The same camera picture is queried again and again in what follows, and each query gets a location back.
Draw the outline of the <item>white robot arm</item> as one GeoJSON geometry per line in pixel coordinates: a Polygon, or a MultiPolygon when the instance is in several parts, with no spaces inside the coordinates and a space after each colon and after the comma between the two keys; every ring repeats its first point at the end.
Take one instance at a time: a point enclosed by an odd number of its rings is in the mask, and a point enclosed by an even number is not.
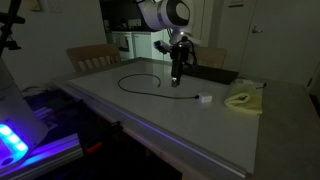
{"type": "Polygon", "coordinates": [[[179,86],[184,65],[190,66],[189,55],[194,57],[193,65],[197,64],[195,46],[201,44],[201,40],[193,35],[195,2],[193,0],[134,0],[134,3],[151,30],[172,30],[169,43],[158,40],[153,43],[153,46],[163,54],[170,54],[171,86],[179,86]]]}

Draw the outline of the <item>robot base with blue lights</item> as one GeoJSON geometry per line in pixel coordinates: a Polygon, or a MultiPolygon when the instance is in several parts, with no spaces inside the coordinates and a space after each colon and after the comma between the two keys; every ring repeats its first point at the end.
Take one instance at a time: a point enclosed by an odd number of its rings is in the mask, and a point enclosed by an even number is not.
{"type": "Polygon", "coordinates": [[[48,127],[36,117],[12,75],[0,61],[0,168],[16,166],[46,137],[48,127]]]}

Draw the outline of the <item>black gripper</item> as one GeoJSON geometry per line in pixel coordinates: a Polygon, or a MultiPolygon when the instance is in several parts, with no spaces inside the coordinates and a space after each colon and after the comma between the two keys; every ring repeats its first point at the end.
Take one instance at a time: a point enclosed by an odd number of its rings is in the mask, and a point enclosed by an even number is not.
{"type": "Polygon", "coordinates": [[[188,60],[189,48],[183,45],[174,45],[170,57],[172,59],[171,86],[177,87],[177,78],[182,75],[183,63],[188,60]]]}

